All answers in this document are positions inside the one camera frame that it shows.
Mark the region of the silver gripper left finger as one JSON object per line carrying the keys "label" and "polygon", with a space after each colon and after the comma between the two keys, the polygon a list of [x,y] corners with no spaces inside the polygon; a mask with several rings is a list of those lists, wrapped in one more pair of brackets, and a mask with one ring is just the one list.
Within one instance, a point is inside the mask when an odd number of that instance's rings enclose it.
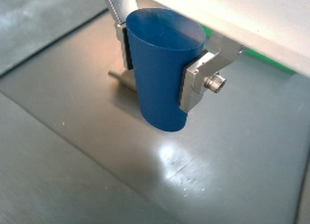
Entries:
{"label": "silver gripper left finger", "polygon": [[132,70],[126,18],[138,9],[136,0],[104,0],[104,2],[115,22],[116,38],[122,44],[123,66],[127,70]]}

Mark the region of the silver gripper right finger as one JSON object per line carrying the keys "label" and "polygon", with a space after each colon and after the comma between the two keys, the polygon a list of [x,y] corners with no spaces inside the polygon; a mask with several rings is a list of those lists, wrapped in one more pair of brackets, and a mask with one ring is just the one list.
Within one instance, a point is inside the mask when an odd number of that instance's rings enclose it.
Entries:
{"label": "silver gripper right finger", "polygon": [[241,43],[213,32],[202,55],[185,70],[179,96],[179,108],[183,112],[190,112],[207,90],[221,92],[226,79],[219,75],[219,71],[237,60],[243,50]]}

